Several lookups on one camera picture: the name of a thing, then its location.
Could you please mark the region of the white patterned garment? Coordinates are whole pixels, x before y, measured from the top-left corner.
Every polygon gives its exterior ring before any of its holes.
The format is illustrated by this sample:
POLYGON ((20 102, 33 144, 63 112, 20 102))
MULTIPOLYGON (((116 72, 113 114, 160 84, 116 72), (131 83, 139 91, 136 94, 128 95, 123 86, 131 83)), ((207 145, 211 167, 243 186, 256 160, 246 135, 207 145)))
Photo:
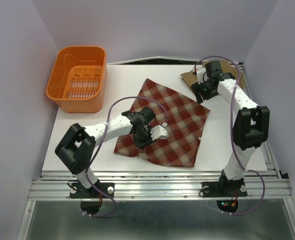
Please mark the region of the white patterned garment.
POLYGON ((130 110, 149 107, 156 115, 152 125, 166 122, 167 139, 158 139, 144 149, 135 147, 131 135, 120 136, 114 153, 140 157, 155 165, 193 168, 210 110, 189 97, 147 78, 130 110))

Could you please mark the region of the khaki brown skirt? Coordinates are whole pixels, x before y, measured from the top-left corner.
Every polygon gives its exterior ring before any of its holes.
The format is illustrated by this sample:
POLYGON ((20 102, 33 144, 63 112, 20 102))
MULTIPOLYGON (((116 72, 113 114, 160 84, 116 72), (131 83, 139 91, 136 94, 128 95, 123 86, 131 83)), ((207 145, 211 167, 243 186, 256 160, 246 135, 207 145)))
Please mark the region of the khaki brown skirt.
MULTIPOLYGON (((236 79, 238 78, 238 71, 233 64, 231 64, 227 60, 219 60, 219 62, 220 62, 222 71, 224 73, 232 73, 232 75, 236 79)), ((239 69, 240 75, 241 75, 241 79, 238 85, 244 90, 246 87, 246 83, 245 83, 245 75, 243 72, 243 67, 242 65, 237 64, 237 68, 239 69)), ((190 88, 190 90, 192 90, 192 85, 198 82, 197 76, 194 75, 192 71, 182 73, 181 78, 185 82, 185 84, 190 88)))

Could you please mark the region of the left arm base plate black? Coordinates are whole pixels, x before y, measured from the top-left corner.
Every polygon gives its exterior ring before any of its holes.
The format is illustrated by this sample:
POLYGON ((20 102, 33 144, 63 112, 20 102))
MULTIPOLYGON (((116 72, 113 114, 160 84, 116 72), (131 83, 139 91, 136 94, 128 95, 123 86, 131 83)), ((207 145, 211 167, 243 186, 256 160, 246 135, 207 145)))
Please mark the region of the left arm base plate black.
MULTIPOLYGON (((78 181, 69 181, 67 185, 70 188, 69 197, 71 199, 98 199, 99 197, 107 199, 106 196, 103 196, 92 186, 87 189, 78 181)), ((115 184, 113 182, 99 182, 95 185, 106 195, 110 196, 111 198, 114 197, 115 184)))

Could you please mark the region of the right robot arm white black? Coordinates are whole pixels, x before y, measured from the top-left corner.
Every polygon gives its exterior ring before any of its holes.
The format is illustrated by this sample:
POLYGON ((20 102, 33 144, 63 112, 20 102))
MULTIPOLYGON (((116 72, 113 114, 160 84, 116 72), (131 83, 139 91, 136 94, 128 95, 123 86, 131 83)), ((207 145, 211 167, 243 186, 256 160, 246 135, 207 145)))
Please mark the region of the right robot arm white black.
POLYGON ((197 78, 193 91, 202 100, 222 96, 230 105, 230 139, 232 153, 218 181, 202 182, 200 195, 205 198, 247 195, 244 175, 255 151, 269 134, 270 110, 251 100, 239 86, 240 73, 224 72, 220 61, 209 61, 197 78))

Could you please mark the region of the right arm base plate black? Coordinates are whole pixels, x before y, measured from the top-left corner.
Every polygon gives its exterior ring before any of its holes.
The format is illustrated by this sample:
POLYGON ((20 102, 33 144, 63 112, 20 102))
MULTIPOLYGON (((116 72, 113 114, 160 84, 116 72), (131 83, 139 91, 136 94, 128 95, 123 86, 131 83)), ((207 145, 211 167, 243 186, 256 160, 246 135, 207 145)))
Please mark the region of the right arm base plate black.
POLYGON ((203 198, 228 198, 228 197, 247 197, 247 190, 242 190, 243 182, 219 183, 218 181, 205 181, 201 183, 199 196, 203 198))

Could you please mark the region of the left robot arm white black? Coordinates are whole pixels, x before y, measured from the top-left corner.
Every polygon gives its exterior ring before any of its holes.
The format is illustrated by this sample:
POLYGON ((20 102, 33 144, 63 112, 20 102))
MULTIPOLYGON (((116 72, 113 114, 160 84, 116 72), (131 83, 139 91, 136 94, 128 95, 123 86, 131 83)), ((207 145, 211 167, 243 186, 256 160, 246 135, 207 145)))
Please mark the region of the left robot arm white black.
POLYGON ((125 135, 132 135, 134 146, 144 149, 167 136, 162 125, 149 125, 155 116, 150 108, 144 107, 139 112, 125 111, 107 122, 91 126, 75 123, 69 127, 54 152, 80 182, 81 191, 87 197, 94 197, 99 191, 99 180, 90 170, 94 149, 125 135))

